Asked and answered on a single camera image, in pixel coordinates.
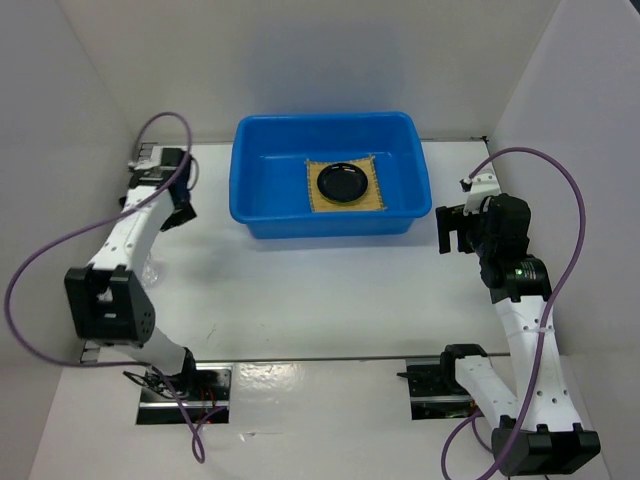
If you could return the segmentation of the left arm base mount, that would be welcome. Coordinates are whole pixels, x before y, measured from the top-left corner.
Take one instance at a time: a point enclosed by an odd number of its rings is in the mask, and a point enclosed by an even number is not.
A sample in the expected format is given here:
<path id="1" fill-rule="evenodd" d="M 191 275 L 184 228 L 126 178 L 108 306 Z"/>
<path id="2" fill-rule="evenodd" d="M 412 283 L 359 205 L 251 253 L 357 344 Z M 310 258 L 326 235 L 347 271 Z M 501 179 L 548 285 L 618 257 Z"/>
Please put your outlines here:
<path id="1" fill-rule="evenodd" d="M 228 423 L 232 366 L 202 364 L 198 366 L 198 372 L 201 380 L 195 389 L 180 393 L 189 419 L 194 424 Z M 155 374 L 124 371 L 123 375 L 140 388 L 137 425 L 184 424 L 175 398 Z"/>

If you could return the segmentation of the black round plate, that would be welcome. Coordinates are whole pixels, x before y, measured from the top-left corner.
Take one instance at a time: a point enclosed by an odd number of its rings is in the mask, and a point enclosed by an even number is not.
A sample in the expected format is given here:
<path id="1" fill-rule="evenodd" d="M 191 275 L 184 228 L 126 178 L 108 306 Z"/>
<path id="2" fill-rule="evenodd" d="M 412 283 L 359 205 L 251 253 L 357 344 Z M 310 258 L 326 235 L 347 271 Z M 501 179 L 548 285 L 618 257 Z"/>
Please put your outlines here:
<path id="1" fill-rule="evenodd" d="M 341 162 L 323 168 L 318 174 L 316 185 L 320 194 L 350 200 L 367 192 L 369 180 L 362 168 Z"/>

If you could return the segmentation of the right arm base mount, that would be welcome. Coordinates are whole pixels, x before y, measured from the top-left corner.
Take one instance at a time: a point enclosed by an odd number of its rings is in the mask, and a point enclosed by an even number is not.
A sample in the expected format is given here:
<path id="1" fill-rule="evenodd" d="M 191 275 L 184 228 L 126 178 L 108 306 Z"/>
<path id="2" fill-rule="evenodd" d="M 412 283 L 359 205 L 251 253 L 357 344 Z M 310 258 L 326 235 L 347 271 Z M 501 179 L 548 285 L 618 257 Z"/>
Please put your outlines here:
<path id="1" fill-rule="evenodd" d="M 448 382 L 439 356 L 408 358 L 405 365 L 397 376 L 407 382 L 413 420 L 464 419 L 478 409 L 475 397 Z"/>

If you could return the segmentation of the green plastic plate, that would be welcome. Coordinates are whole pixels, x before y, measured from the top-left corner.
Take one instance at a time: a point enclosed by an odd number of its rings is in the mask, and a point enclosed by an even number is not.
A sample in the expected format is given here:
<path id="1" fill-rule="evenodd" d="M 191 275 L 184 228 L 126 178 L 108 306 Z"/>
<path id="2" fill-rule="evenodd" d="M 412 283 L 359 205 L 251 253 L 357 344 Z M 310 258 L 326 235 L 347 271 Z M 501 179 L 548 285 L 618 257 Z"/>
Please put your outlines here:
<path id="1" fill-rule="evenodd" d="M 353 199 L 350 199 L 350 200 L 341 200 L 341 199 L 338 199 L 338 198 L 332 198 L 332 197 L 325 196 L 322 193 L 320 194 L 320 198 L 324 202 L 326 202 L 328 204 L 331 204 L 331 205 L 344 206 L 344 207 L 358 205 L 359 203 L 361 203 L 365 199 L 365 197 L 366 197 L 366 193 L 361 195 L 361 196 L 359 196 L 358 198 L 353 198 Z"/>

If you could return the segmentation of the clear plastic cup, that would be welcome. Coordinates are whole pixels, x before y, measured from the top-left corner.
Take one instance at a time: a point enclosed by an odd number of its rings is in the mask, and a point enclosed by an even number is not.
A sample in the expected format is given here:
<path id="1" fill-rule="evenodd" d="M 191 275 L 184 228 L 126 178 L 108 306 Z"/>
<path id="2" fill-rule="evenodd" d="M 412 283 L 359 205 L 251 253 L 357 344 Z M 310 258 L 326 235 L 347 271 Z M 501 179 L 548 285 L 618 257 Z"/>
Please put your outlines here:
<path id="1" fill-rule="evenodd" d="M 141 271 L 141 284 L 145 289 L 156 286 L 163 275 L 163 265 L 155 259 L 152 253 L 149 253 L 143 264 Z"/>

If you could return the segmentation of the bamboo placemat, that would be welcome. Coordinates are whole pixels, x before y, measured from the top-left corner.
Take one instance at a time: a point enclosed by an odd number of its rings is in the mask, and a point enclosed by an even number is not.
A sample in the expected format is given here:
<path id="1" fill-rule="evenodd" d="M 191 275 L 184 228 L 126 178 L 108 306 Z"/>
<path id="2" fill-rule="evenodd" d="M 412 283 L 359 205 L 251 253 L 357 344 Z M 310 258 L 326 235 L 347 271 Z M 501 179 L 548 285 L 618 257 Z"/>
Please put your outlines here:
<path id="1" fill-rule="evenodd" d="M 358 205 L 347 206 L 347 207 L 331 205 L 324 202 L 320 198 L 320 193 L 316 185 L 318 174 L 323 168 L 325 168 L 330 164 L 341 163 L 341 162 L 333 162 L 333 163 L 318 162 L 318 161 L 313 161 L 311 159 L 307 159 L 305 162 L 305 165 L 307 169 L 307 187 L 308 187 L 308 197 L 309 197 L 311 211 L 314 213 L 383 211 L 385 209 L 385 204 L 382 199 L 382 194 L 379 187 L 379 182 L 378 182 L 376 168 L 375 168 L 375 159 L 376 159 L 376 156 L 373 154 L 370 154 L 363 158 L 343 161 L 346 163 L 354 164 L 362 168 L 369 180 L 369 187 L 366 192 L 365 199 Z"/>

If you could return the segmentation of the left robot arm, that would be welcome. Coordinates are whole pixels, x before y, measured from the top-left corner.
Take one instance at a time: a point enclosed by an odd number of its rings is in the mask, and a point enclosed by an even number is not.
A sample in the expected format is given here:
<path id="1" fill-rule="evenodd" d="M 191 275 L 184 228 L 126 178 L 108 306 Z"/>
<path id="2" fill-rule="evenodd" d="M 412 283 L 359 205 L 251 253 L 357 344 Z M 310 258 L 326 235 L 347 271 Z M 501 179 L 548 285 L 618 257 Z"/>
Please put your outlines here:
<path id="1" fill-rule="evenodd" d="M 157 235 L 196 218 L 189 180 L 193 157 L 163 148 L 158 160 L 131 169 L 123 212 L 100 250 L 64 278 L 76 334 L 101 347 L 162 371 L 163 387 L 176 399 L 193 396 L 199 375 L 191 351 L 156 326 L 155 308 L 145 290 L 144 266 Z"/>

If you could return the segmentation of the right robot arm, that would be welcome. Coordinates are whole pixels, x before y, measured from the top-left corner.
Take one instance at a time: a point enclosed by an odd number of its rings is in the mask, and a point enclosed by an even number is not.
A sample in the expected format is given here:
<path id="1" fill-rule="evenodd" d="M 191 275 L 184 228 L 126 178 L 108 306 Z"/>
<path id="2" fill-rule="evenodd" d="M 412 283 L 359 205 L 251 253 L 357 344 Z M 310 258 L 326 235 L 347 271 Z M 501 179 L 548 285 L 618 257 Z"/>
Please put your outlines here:
<path id="1" fill-rule="evenodd" d="M 465 390 L 491 428 L 493 463 L 483 473 L 507 478 L 571 475 L 601 452 L 597 432 L 584 426 L 560 362 L 555 338 L 553 292 L 542 260 L 528 251 L 531 212 L 508 194 L 436 210 L 439 250 L 457 236 L 462 253 L 479 259 L 480 276 L 503 325 L 516 387 L 496 374 L 477 344 L 451 344 L 440 356 L 438 381 L 450 393 Z"/>

